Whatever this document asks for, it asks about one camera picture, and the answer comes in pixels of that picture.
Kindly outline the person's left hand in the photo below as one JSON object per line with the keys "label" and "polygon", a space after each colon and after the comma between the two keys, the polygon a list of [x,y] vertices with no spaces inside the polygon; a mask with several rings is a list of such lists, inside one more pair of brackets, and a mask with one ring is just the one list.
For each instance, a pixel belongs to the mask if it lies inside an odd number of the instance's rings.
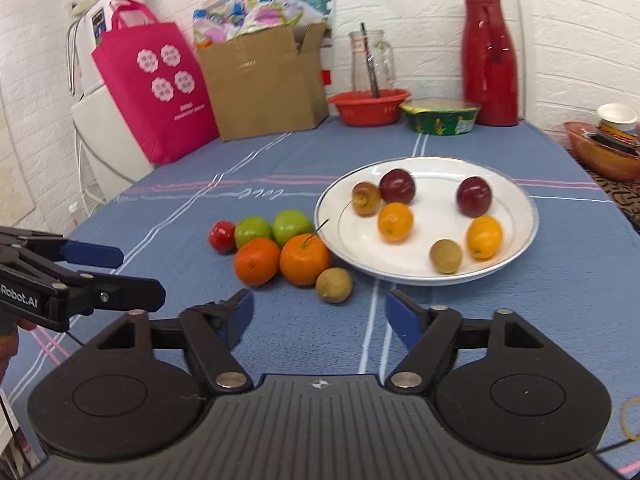
{"label": "person's left hand", "polygon": [[20,345],[19,330],[27,330],[31,332],[37,327],[33,322],[21,320],[17,322],[17,328],[11,333],[0,336],[0,382],[6,376],[6,370],[9,368],[10,362],[17,355],[18,346]]}

